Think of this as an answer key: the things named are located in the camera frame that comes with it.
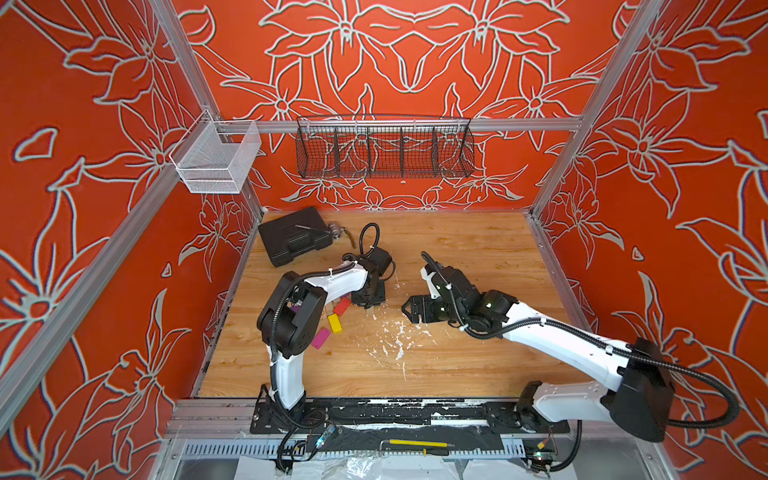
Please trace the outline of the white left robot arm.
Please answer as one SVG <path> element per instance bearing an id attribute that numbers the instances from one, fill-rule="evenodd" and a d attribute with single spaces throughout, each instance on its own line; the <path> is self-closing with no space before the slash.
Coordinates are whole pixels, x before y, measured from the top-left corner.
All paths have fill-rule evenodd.
<path id="1" fill-rule="evenodd" d="M 385 274 L 395 268 L 389 252 L 375 247 L 359 256 L 347 254 L 342 263 L 321 271 L 285 273 L 257 320 L 269 353 L 272 395 L 290 411 L 305 397 L 304 352 L 319 328 L 325 307 L 345 296 L 371 308 L 386 300 Z"/>

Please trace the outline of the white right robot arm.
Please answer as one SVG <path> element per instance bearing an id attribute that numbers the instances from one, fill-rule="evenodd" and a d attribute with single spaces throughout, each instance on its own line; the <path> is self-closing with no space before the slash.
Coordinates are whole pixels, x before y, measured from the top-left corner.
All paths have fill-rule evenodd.
<path id="1" fill-rule="evenodd" d="M 481 292 L 462 271 L 441 265 L 421 271 L 428 292 L 401 311 L 416 324 L 448 322 L 478 340 L 504 339 L 533 348 L 588 376 L 581 383 L 531 382 L 518 400 L 535 428 L 565 420 L 611 422 L 648 442 L 661 442 L 671 421 L 674 385 L 658 347 L 611 340 L 547 316 L 498 290 Z"/>

